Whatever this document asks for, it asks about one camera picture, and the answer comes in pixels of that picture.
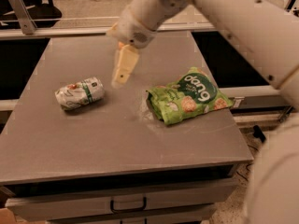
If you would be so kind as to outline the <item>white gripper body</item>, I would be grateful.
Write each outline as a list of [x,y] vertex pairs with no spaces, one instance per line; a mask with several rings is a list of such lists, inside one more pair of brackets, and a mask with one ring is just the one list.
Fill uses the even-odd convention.
[[116,23],[116,37],[124,44],[143,49],[156,35],[157,21],[153,8],[128,6]]

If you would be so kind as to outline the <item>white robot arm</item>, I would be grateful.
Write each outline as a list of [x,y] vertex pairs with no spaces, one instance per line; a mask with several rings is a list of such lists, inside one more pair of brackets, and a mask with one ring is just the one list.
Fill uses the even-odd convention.
[[[299,109],[299,20],[264,0],[133,0],[108,33],[143,49],[161,24],[193,5]],[[245,224],[299,224],[299,116],[282,123],[254,161]]]

